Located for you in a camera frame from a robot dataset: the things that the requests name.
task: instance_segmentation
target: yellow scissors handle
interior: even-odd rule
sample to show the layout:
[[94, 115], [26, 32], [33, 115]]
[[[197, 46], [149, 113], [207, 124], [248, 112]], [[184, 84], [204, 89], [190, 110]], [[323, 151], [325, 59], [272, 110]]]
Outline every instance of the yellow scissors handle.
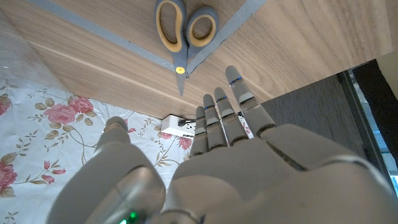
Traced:
[[[160, 12], [162, 10], [162, 6], [165, 3], [171, 4], [175, 8], [175, 35], [177, 36], [177, 42], [171, 43], [167, 40], [164, 32], [162, 30], [162, 26], [160, 25]], [[159, 33], [160, 39], [163, 44], [167, 47], [167, 49], [171, 52], [177, 53], [182, 50], [183, 45], [186, 45], [185, 39], [183, 37], [183, 23], [186, 18], [186, 10], [185, 5], [181, 0], [158, 0], [155, 7], [156, 14], [156, 27], [157, 32]]]
[[[197, 39], [193, 35], [193, 27], [195, 23], [202, 18], [207, 18], [211, 21], [210, 34], [203, 38]], [[202, 48], [206, 47], [217, 34], [218, 31], [218, 15], [217, 12], [210, 6], [203, 6], [195, 10], [191, 15], [187, 25], [187, 40], [189, 43], [188, 58], [197, 54]]]

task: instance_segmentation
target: gray scissors handle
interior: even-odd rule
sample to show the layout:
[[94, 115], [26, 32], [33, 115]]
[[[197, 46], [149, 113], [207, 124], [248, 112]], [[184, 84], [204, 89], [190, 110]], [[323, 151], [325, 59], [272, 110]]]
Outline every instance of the gray scissors handle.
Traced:
[[[193, 26], [195, 25], [196, 22], [199, 21], [199, 19], [202, 18], [207, 18], [211, 21], [211, 31], [207, 37], [203, 39], [197, 39], [193, 35]], [[187, 41], [189, 43], [188, 58], [195, 56], [197, 53], [199, 53], [199, 51], [201, 51], [204, 47], [206, 47], [215, 38], [217, 32], [218, 32], [217, 12], [210, 6], [203, 6], [195, 10], [195, 12], [193, 12], [193, 14], [189, 18], [186, 29]]]

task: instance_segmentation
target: green led light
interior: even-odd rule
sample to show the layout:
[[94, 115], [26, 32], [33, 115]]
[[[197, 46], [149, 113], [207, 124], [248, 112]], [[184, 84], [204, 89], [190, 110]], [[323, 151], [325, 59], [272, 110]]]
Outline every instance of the green led light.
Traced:
[[130, 213], [129, 222], [134, 222], [134, 221], [137, 221], [137, 220], [138, 220], [137, 212]]

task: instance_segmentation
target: robot finger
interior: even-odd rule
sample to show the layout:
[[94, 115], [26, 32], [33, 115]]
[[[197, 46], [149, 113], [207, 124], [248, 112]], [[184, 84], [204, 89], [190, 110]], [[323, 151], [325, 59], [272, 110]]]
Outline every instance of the robot finger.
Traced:
[[249, 139], [224, 90], [216, 88], [214, 96], [229, 145], [233, 146], [237, 141]]
[[225, 75], [253, 134], [260, 136], [266, 129], [275, 127], [275, 122], [266, 109], [257, 102], [237, 69], [229, 66], [225, 70]]
[[206, 94], [203, 97], [203, 104], [205, 106], [205, 118], [207, 126], [207, 137], [209, 151], [216, 147], [228, 146], [226, 143], [223, 128], [218, 118], [217, 110], [211, 95]]
[[195, 126], [195, 137], [191, 148], [191, 157], [202, 155], [208, 152], [209, 147], [207, 143], [207, 127], [205, 118], [205, 109], [202, 106], [197, 108], [197, 120]]

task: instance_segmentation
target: scissors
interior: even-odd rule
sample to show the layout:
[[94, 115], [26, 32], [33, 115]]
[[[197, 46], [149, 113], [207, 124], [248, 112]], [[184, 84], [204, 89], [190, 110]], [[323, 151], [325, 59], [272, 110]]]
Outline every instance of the scissors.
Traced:
[[[177, 37], [176, 43], [171, 43], [167, 40], [160, 26], [160, 11], [165, 3], [173, 5], [175, 8], [175, 34]], [[163, 44], [167, 47], [174, 59], [174, 69], [177, 73], [177, 84], [180, 90], [180, 95], [183, 95], [185, 78], [189, 77], [187, 73], [187, 61], [195, 56], [199, 51], [205, 48], [215, 37], [218, 31], [218, 15], [217, 12], [210, 6], [203, 6], [195, 10], [189, 18], [188, 24], [185, 28], [185, 18], [187, 12], [182, 0], [158, 0], [155, 7], [155, 22], [157, 32]], [[193, 26], [201, 18], [207, 18], [211, 21], [210, 34], [203, 38], [197, 39], [193, 36]]]

